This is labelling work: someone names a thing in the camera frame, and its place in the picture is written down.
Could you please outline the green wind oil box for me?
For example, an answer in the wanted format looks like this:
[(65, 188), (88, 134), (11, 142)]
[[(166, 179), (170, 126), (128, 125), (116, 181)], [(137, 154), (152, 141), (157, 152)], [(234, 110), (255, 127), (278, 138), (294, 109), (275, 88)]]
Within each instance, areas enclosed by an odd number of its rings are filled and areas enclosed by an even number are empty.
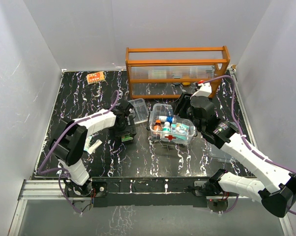
[(128, 142), (128, 141), (131, 141), (131, 140), (133, 140), (133, 137), (131, 135), (129, 135), (129, 134), (124, 135), (124, 136), (121, 137), (122, 142)]

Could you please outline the teal header plastic packet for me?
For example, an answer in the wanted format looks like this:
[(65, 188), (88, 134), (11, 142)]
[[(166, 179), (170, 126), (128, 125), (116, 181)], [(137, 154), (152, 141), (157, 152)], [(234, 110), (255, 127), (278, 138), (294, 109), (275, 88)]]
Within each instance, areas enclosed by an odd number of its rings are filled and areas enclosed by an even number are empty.
[(179, 136), (183, 136), (185, 134), (182, 134), (182, 133), (179, 133), (178, 130), (177, 130), (177, 124), (180, 124), (180, 123), (172, 123), (171, 124), (171, 133), (173, 135), (179, 135)]

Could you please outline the amber bottle orange cap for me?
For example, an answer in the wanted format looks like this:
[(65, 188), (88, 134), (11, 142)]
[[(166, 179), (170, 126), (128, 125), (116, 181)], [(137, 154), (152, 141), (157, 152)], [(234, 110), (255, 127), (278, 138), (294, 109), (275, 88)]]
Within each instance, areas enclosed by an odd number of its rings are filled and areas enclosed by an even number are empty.
[(154, 126), (153, 126), (153, 135), (156, 135), (157, 137), (161, 136), (161, 132), (162, 132), (162, 125), (161, 125), (161, 120), (156, 120)]

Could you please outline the white paper sachet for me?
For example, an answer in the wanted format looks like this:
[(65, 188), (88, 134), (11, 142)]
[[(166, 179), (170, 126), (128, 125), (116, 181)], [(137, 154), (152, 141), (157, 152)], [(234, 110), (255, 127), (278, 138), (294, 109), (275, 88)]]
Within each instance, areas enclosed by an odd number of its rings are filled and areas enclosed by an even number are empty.
[(102, 144), (101, 140), (97, 140), (93, 145), (91, 145), (88, 150), (87, 153), (88, 154), (92, 154), (95, 152), (95, 150)]
[(88, 136), (86, 138), (85, 145), (84, 145), (84, 151), (88, 151), (88, 149), (90, 147), (91, 140), (92, 140), (92, 136)]

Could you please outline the white medicine bottle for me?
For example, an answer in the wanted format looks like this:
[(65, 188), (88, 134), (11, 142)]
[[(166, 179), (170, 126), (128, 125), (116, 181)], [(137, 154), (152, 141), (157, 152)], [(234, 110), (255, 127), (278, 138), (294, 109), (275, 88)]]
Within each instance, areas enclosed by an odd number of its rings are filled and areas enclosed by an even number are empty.
[(162, 133), (163, 134), (170, 134), (171, 133), (171, 124), (168, 121), (166, 121), (164, 123), (164, 126), (162, 128)]

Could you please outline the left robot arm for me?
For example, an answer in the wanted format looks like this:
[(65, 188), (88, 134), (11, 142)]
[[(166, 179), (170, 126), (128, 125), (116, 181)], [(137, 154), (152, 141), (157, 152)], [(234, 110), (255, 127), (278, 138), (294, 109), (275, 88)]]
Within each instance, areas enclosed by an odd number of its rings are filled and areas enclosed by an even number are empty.
[(102, 109), (85, 118), (64, 118), (59, 123), (50, 142), (52, 154), (61, 162), (69, 174), (67, 187), (87, 196), (92, 191), (92, 180), (83, 165), (82, 155), (87, 137), (103, 129), (121, 142), (133, 140), (136, 135), (134, 106), (122, 101), (111, 109)]

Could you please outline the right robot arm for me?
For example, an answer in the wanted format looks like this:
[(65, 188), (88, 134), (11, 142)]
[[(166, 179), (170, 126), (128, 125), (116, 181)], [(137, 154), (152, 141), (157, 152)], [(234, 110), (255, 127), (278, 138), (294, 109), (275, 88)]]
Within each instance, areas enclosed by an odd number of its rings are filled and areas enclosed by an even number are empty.
[(289, 212), (296, 202), (296, 173), (263, 157), (236, 126), (216, 115), (209, 98), (184, 92), (174, 102), (173, 110), (180, 118), (190, 120), (206, 141), (234, 157), (255, 176), (239, 177), (220, 169), (206, 183), (213, 194), (232, 192), (249, 197), (279, 218)]

